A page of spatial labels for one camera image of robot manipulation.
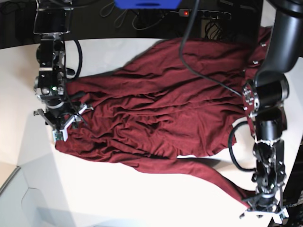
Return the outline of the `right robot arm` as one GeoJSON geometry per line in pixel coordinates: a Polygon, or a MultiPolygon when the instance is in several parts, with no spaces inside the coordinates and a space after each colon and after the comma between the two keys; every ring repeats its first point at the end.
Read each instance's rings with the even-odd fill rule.
{"type": "Polygon", "coordinates": [[[82,113],[90,108],[78,102],[84,91],[69,95],[67,84],[76,80],[81,72],[83,53],[79,41],[75,41],[79,63],[77,70],[66,67],[65,34],[70,32],[71,16],[75,8],[86,4],[73,0],[38,0],[34,22],[34,34],[40,36],[36,51],[39,63],[34,92],[45,109],[34,111],[52,128],[55,140],[66,140],[69,126],[77,127],[83,120],[82,113]]]}

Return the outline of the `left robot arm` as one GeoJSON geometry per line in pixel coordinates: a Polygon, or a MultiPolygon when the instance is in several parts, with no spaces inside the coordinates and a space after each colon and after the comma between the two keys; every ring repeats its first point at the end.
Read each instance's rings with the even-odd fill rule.
{"type": "Polygon", "coordinates": [[[296,65],[302,51],[303,3],[300,0],[272,0],[270,4],[276,9],[276,15],[266,57],[242,89],[245,124],[250,127],[254,140],[255,166],[242,167],[232,146],[228,150],[239,170],[252,173],[256,186],[252,195],[243,198],[248,208],[242,217],[268,217],[281,225],[289,218],[284,201],[289,148],[285,101],[291,89],[287,73],[296,65]]]}

